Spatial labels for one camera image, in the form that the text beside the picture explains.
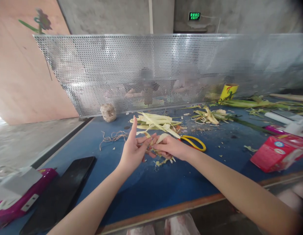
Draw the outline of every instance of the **perforated metal panel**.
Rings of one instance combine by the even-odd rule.
[[[303,34],[34,35],[81,117],[217,100],[303,85]]]

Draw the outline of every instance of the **blue table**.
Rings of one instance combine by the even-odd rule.
[[[211,107],[212,110],[219,108],[243,115],[240,117],[242,120],[259,126],[269,125],[264,121],[271,122],[267,118],[262,120],[259,117],[249,116],[243,109],[224,106]],[[193,109],[171,108],[151,111],[151,113],[160,115],[165,114],[165,112],[171,117],[181,117],[184,113],[192,113]],[[103,140],[102,131],[105,132],[105,136],[120,130],[129,132],[125,128],[131,126],[129,120],[132,116],[132,113],[118,115],[117,120],[112,123],[105,122],[102,117],[94,118],[45,164],[44,168],[57,167],[57,172],[62,175],[75,159],[89,156],[97,158],[78,203],[92,192],[119,163],[124,140],[103,143],[102,151],[100,151],[99,144]],[[196,124],[189,117],[184,116],[183,124],[187,127],[184,134],[199,138],[207,146],[205,153],[250,179],[266,185],[303,174],[303,159],[288,170],[269,174],[262,172],[249,161],[251,152],[243,146],[247,145],[258,149],[269,137],[269,134],[255,131],[235,122],[220,125],[220,127]],[[167,164],[157,167],[157,171],[155,171],[154,159],[150,157],[146,159],[147,161],[138,167],[119,190],[101,222],[100,227],[104,228],[99,229],[99,231],[108,232],[151,221],[200,205],[213,203],[223,198],[220,192],[187,162],[177,159],[176,163],[167,162]],[[18,234],[32,213],[33,210],[23,218],[12,222],[0,230],[0,234]]]

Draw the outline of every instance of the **wooden table edge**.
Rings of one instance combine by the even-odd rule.
[[[280,184],[284,182],[288,182],[291,180],[295,180],[297,178],[303,177],[303,171],[291,173],[285,176],[279,176],[275,178],[271,178],[268,180],[263,180],[259,182],[259,184],[263,187],[270,187],[275,184]],[[122,229],[127,229],[131,227],[137,227],[141,224],[145,224],[148,222],[152,222],[155,220],[159,220],[165,217],[169,217],[171,215],[179,214],[182,212],[186,212],[192,210],[197,207],[205,206],[214,202],[218,202],[224,200],[225,197],[221,194],[214,194],[207,197],[202,197],[199,199],[195,199],[192,201],[183,202],[174,206],[162,208],[156,211],[152,211],[146,214],[138,215],[129,219],[125,219],[122,221],[115,222],[113,224],[106,225],[104,227],[99,227],[96,231],[96,234],[108,234],[111,232],[116,232]]]

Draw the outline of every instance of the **yellow scissors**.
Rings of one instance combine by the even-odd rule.
[[[192,148],[195,148],[201,152],[205,152],[206,151],[206,145],[201,142],[198,138],[193,137],[193,136],[189,136],[189,135],[183,135],[181,136],[181,139],[186,140],[187,142],[189,142],[192,146]],[[200,149],[199,147],[197,147],[192,141],[190,141],[189,139],[193,139],[196,140],[197,142],[199,142],[201,144],[201,146],[203,147],[202,149]]]

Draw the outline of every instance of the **exit sign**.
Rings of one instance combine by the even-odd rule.
[[[188,20],[199,21],[200,20],[200,12],[190,12],[188,14]]]

